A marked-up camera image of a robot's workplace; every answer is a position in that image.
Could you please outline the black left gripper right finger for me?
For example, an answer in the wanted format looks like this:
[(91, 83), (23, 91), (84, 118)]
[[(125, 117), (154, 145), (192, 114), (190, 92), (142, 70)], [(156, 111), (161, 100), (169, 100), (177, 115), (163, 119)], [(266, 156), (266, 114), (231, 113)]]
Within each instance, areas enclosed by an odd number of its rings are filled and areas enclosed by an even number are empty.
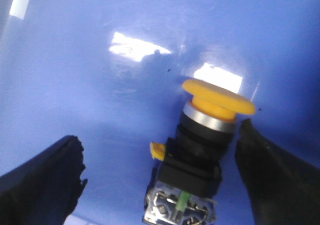
[(320, 170), (242, 121), (235, 162), (256, 225), (318, 225)]

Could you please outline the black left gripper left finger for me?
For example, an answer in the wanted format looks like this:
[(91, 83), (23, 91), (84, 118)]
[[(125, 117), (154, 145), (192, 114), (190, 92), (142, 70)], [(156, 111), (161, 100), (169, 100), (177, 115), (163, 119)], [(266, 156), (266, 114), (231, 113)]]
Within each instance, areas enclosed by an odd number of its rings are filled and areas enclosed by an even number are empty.
[(62, 225), (75, 210), (88, 180), (84, 147), (66, 135), (0, 177), (2, 225)]

